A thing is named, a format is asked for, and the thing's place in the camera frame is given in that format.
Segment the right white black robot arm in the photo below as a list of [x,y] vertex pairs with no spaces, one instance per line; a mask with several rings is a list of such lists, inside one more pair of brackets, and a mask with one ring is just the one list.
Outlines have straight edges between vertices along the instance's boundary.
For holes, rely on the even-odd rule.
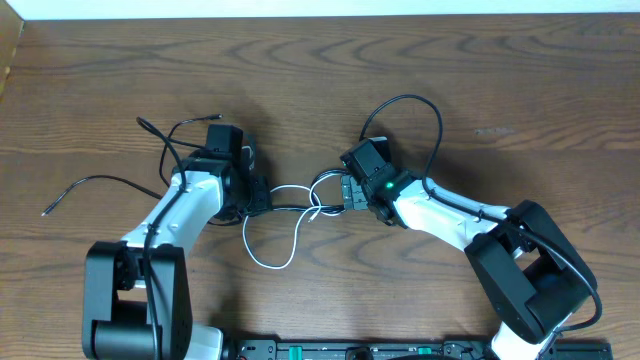
[[561,334],[601,319],[595,275],[538,203],[488,205],[395,168],[351,170],[347,179],[381,222],[465,254],[501,320],[489,343],[496,358],[539,359]]

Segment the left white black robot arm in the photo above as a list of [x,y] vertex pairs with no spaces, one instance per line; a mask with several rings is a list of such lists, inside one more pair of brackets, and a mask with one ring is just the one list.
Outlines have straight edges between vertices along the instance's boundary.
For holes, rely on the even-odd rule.
[[229,359],[222,330],[193,320],[186,258],[211,219],[265,209],[266,180],[245,145],[198,150],[177,167],[147,217],[85,259],[82,350],[89,359]]

